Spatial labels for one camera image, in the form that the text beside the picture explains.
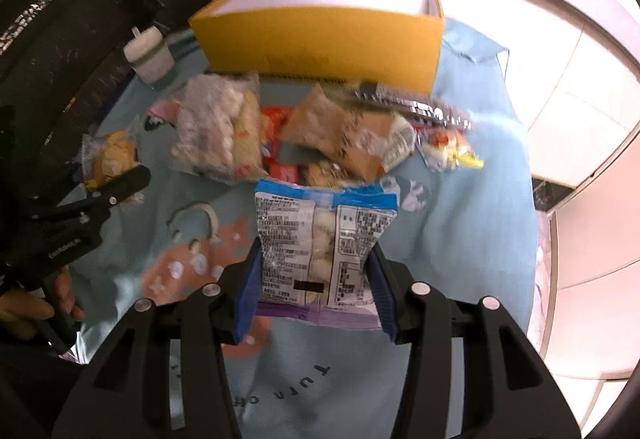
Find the plastic snack package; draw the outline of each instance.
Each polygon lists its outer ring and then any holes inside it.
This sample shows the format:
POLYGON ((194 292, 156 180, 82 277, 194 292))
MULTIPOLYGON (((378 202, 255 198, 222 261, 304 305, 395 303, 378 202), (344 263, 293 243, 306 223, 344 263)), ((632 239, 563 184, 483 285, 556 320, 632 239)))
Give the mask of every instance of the plastic snack package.
POLYGON ((398 213, 395 194, 372 185, 327 190, 262 180, 255 208, 263 257, 258 314, 380 327, 364 263, 398 213))
POLYGON ((286 183, 300 184, 300 170, 297 164, 267 163, 269 177, 286 183))
POLYGON ((349 188, 364 184, 345 168, 331 161, 318 161, 306 165, 303 171, 306 186, 320 188, 349 188))
POLYGON ((316 85, 289 117, 282 139, 316 148, 372 182, 382 168, 393 121, 389 112, 355 110, 337 104, 316 85))
POLYGON ((484 161, 478 159, 464 135, 457 130, 420 130, 417 146, 424 163, 434 170, 453 170, 458 166, 484 166, 484 161))
POLYGON ((387 173, 414 153, 415 129, 411 123, 397 112, 393 113, 393 124, 386 151, 382 159, 382 172, 387 173))
POLYGON ((291 107, 268 106, 260 111, 262 131, 260 144, 262 158, 266 163, 275 163, 280 151, 280 134, 282 127, 293 112, 291 107))
POLYGON ((266 176, 257 74, 191 78, 184 87, 176 129, 172 155, 178 170, 227 182, 266 176))
MULTIPOLYGON (((93 192, 112 179, 121 176, 139 164, 140 120, 136 118, 127 130, 118 130, 104 137, 82 136, 80 152, 82 181, 88 192, 93 192)), ((141 204, 142 192, 126 202, 141 204)))
POLYGON ((464 110, 441 99, 416 96, 384 83, 348 83, 342 88, 327 88, 326 93, 344 104, 398 112, 426 127, 455 128, 463 132, 472 129, 471 117, 464 110))

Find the purple packaging strip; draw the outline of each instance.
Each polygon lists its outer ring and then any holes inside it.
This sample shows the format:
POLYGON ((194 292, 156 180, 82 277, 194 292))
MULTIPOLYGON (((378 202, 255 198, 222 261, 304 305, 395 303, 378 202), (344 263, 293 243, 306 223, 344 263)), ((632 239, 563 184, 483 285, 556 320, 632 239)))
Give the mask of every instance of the purple packaging strip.
POLYGON ((377 315, 354 314, 346 311, 332 310, 326 307, 306 307, 260 301, 258 302, 256 315, 291 318, 322 327, 335 327, 337 329, 380 329, 380 320, 377 315))

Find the silver screw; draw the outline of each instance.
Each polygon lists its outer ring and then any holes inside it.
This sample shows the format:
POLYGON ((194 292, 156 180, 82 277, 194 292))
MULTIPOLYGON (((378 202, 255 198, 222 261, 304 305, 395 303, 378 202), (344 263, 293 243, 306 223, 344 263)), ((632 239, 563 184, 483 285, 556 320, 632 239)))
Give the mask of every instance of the silver screw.
POLYGON ((205 296, 218 296, 222 292, 218 284, 206 284, 202 288, 202 294, 205 296))
POLYGON ((420 296, 424 296, 426 294, 429 294, 431 292, 431 286, 425 282, 414 282, 411 285, 411 291, 414 294, 420 295, 420 296))
POLYGON ((485 296, 482 298, 482 305, 489 309, 490 311, 495 311, 498 307, 500 307, 500 302, 498 298, 494 298, 493 296, 485 296))
POLYGON ((140 300, 136 300, 133 307, 135 307, 139 313, 143 313, 151 308, 151 300, 149 300, 149 298, 140 298, 140 300))

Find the nutrition label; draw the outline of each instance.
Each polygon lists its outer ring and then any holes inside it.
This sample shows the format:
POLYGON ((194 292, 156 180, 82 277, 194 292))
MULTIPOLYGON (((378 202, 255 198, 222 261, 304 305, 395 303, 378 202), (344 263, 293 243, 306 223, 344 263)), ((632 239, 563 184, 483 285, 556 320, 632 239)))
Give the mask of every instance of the nutrition label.
POLYGON ((373 245, 395 216, 396 212, 338 206, 334 271, 328 307, 373 305, 364 263, 373 245))
POLYGON ((255 208, 262 241, 262 299, 303 305, 305 291, 293 289, 308 276, 312 249, 313 200, 257 192, 255 208))

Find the yellow candy wrapper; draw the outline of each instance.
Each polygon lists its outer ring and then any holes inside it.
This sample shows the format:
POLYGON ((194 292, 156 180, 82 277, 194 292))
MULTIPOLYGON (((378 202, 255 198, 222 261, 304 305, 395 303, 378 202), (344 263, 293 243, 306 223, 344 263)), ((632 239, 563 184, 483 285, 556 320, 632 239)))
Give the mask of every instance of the yellow candy wrapper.
POLYGON ((482 168, 466 137, 458 130, 427 129, 418 132, 417 148, 428 168, 453 170, 459 166, 482 168))

